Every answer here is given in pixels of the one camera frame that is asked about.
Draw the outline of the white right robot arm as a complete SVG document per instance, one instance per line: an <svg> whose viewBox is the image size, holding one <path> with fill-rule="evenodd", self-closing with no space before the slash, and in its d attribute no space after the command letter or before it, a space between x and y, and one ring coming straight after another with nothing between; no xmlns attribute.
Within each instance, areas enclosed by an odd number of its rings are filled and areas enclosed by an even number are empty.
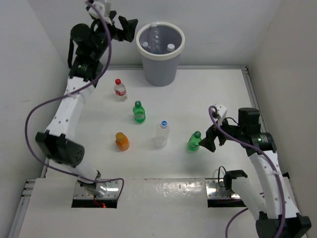
<svg viewBox="0 0 317 238"><path fill-rule="evenodd" d="M216 104L209 107L213 122L199 145L211 152L216 150L215 139L223 145L227 140L239 143L253 164L263 194L252 186L243 170L226 171L223 184L226 190L238 194L256 221L260 238L301 238L312 227L308 216L300 214L292 200L279 167L277 147L268 132L261 131L260 111L240 108L238 122L230 125L227 108Z"/></svg>

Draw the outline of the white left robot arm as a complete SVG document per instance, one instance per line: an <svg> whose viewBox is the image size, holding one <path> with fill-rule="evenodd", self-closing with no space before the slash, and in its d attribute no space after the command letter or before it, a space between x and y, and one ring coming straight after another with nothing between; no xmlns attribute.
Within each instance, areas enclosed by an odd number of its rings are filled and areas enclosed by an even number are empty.
<svg viewBox="0 0 317 238"><path fill-rule="evenodd" d="M100 173L84 160L84 147L74 142L76 126L88 97L97 86L94 79L106 69L100 62L104 52L112 40L132 42L138 24L137 19L119 16L122 27L116 28L115 16L116 11L112 10L106 23L108 31L96 15L93 15L91 25L80 23L71 29L67 59L70 72L65 98L46 130L35 137L47 159L63 165L86 184L94 183Z"/></svg>

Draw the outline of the clear bottle blue cap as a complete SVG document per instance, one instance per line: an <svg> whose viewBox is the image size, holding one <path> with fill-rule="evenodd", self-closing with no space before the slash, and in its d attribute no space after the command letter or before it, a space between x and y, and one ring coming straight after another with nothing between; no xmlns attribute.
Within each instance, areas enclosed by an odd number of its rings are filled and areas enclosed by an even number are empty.
<svg viewBox="0 0 317 238"><path fill-rule="evenodd" d="M167 144L170 134L170 128L167 121L163 120L156 129L155 146L157 148L164 147Z"/></svg>
<svg viewBox="0 0 317 238"><path fill-rule="evenodd" d="M162 54L160 31L156 22L151 23L149 29L149 48L152 54Z"/></svg>

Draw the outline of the water bottle blue label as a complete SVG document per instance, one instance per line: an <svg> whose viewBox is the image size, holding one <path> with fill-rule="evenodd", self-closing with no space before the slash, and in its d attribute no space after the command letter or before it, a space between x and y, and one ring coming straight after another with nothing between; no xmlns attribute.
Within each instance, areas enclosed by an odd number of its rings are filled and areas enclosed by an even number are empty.
<svg viewBox="0 0 317 238"><path fill-rule="evenodd" d="M149 48L149 43L148 42L143 42L142 43L142 47L147 50Z"/></svg>

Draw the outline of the large clear bottle white cap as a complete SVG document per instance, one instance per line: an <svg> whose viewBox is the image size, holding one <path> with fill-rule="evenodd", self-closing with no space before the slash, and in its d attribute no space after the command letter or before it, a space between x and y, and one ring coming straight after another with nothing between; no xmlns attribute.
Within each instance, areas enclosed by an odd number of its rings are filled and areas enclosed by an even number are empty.
<svg viewBox="0 0 317 238"><path fill-rule="evenodd" d="M175 51L175 45L174 44L168 44L166 49L167 49L168 53L171 53L171 52Z"/></svg>

